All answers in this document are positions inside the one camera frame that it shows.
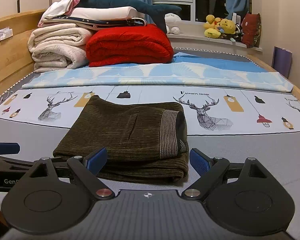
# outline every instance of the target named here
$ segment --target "wooden bed frame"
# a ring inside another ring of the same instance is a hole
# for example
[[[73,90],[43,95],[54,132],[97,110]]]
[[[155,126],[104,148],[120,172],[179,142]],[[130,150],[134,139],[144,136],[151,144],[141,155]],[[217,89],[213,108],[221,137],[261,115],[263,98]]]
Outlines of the wooden bed frame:
[[[28,11],[0,18],[0,29],[10,27],[13,30],[13,37],[0,41],[0,95],[33,71],[34,61],[27,42],[32,30],[37,28],[44,11],[44,9]],[[257,57],[252,55],[248,57],[260,67],[275,72]],[[293,87],[292,94],[300,101],[298,87]]]

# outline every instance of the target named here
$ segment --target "red pillow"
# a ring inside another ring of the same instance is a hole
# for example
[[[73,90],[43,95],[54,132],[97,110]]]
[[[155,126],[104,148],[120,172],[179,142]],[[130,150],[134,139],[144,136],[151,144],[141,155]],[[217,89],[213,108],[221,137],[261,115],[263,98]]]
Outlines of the red pillow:
[[[242,21],[242,43],[247,45],[247,48],[252,48],[257,43],[261,35],[261,16],[260,14],[250,14],[244,17]]]

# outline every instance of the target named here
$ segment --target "blue gripper pad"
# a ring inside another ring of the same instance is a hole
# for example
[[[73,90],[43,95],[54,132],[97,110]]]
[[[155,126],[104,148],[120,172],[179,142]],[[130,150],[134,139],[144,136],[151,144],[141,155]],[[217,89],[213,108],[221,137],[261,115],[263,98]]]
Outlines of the blue gripper pad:
[[[193,149],[190,151],[190,164],[200,176],[211,168],[209,162]]]
[[[98,149],[84,157],[82,164],[93,174],[97,175],[108,160],[106,148]]]
[[[0,155],[18,154],[20,146],[18,143],[0,143]]]

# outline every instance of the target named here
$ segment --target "light blue sheet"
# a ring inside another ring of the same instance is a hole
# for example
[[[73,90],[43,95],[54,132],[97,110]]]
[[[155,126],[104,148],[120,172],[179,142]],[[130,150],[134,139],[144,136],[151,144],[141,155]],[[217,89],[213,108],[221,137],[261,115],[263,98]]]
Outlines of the light blue sheet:
[[[203,58],[196,55],[186,54],[183,52],[176,53],[173,56],[172,62],[192,62],[192,63],[201,63],[210,65],[220,69],[227,70],[239,70],[239,71],[248,71],[248,72],[268,72],[265,69],[257,66],[252,61],[251,62],[242,62],[218,58]]]
[[[56,70],[42,73],[22,88],[92,85],[195,85],[280,92],[293,88],[278,72],[223,70],[190,62]]]

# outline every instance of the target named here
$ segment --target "white blanket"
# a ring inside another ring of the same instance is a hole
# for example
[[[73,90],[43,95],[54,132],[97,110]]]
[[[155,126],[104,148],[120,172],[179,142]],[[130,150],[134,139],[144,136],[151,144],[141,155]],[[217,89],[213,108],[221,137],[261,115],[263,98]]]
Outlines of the white blanket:
[[[67,44],[72,46],[85,45],[93,35],[93,31],[78,27],[75,23],[57,24],[34,30],[28,41],[30,52],[38,45]]]
[[[41,44],[33,52],[34,71],[43,73],[60,69],[74,69],[87,64],[85,46],[62,43]]]
[[[80,0],[61,0],[60,2],[54,2],[43,14],[38,24],[38,27],[42,27],[42,20],[45,18],[53,18],[63,15],[78,4]]]
[[[83,18],[97,21],[110,21],[110,20],[127,20],[131,18],[140,18],[142,14],[131,6],[117,7],[117,8],[73,8],[69,17]]]

